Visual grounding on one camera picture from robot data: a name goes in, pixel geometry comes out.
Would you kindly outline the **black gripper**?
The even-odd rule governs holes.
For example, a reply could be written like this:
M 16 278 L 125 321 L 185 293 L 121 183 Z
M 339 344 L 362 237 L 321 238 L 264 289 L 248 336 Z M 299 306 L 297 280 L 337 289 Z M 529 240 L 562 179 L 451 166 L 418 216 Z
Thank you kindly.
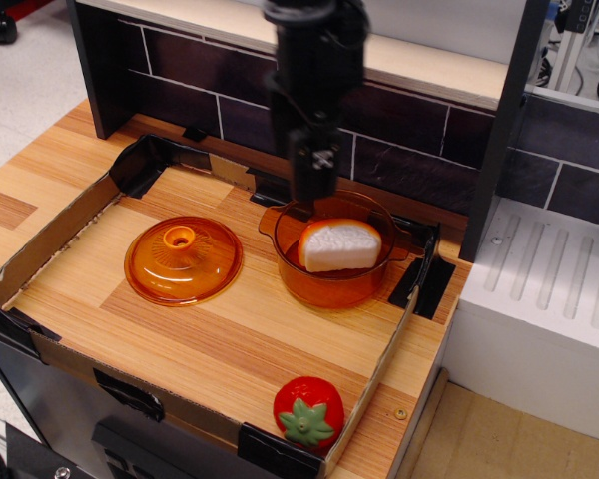
M 277 69 L 266 78 L 277 155 L 291 162 L 291 195 L 332 196 L 340 169 L 342 99 L 361 86 L 365 14 L 267 14 Z

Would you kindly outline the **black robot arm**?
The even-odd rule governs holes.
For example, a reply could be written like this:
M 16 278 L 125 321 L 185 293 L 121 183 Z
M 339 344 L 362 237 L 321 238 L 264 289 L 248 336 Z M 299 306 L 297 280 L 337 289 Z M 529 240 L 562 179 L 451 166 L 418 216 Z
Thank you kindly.
M 277 69 L 265 84 L 275 148 L 291 165 L 291 196 L 330 197 L 340 172 L 341 103 L 363 85 L 364 4 L 266 1 L 263 13 L 277 34 Z

